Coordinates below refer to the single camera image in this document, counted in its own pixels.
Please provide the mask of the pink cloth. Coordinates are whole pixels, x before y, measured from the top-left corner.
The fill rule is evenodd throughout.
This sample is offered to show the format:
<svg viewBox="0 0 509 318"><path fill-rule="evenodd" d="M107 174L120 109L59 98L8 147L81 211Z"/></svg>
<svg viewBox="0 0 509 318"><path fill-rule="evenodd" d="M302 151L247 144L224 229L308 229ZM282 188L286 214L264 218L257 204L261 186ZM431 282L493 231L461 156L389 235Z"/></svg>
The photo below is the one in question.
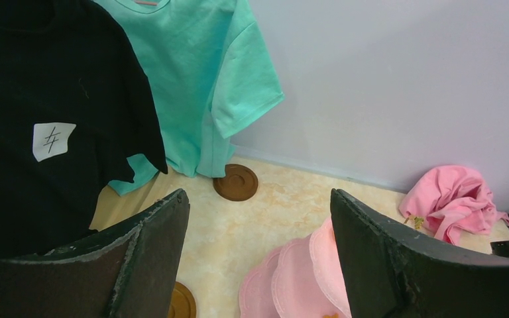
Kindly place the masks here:
<svg viewBox="0 0 509 318"><path fill-rule="evenodd" d="M509 216L498 211L493 193L482 174L458 165L432 168L403 198L399 213L423 220L422 227L434 238L458 245L462 232L489 235L493 226Z"/></svg>

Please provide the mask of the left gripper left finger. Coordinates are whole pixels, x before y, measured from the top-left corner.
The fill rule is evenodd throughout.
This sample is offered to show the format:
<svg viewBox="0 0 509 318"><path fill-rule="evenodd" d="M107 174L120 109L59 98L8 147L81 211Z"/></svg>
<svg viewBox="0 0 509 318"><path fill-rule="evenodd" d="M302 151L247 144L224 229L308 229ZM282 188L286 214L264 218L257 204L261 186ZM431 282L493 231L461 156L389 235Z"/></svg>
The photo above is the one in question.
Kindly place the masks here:
<svg viewBox="0 0 509 318"><path fill-rule="evenodd" d="M44 255L0 258L0 317L169 317L190 202L149 208Z"/></svg>

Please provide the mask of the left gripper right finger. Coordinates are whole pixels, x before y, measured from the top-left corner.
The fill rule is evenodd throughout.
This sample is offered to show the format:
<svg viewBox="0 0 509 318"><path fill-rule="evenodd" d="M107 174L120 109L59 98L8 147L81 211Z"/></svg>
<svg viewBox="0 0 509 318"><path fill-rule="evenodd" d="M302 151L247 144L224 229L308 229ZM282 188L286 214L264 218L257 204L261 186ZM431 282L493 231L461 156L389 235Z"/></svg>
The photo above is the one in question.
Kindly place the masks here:
<svg viewBox="0 0 509 318"><path fill-rule="evenodd" d="M342 189L330 211L353 317L509 317L509 258L429 237Z"/></svg>

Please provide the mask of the orange flower pastry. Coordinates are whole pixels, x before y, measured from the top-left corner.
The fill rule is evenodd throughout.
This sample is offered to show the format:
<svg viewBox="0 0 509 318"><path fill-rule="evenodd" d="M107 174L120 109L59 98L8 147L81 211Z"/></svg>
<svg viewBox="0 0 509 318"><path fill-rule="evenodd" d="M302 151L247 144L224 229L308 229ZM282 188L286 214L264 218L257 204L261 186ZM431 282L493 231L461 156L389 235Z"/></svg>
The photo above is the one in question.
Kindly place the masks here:
<svg viewBox="0 0 509 318"><path fill-rule="evenodd" d="M333 313L331 315L324 315L322 318L339 318L339 314Z"/></svg>

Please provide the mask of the pink three-tier cake stand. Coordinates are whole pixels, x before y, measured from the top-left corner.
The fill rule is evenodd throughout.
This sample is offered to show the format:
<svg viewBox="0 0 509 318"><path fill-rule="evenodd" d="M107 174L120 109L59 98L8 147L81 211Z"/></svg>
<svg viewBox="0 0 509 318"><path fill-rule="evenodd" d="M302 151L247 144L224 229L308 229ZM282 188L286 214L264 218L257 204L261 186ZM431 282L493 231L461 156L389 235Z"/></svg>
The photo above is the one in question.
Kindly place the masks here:
<svg viewBox="0 0 509 318"><path fill-rule="evenodd" d="M368 208L334 205L311 235L273 250L239 292L242 317L419 317L425 235Z"/></svg>

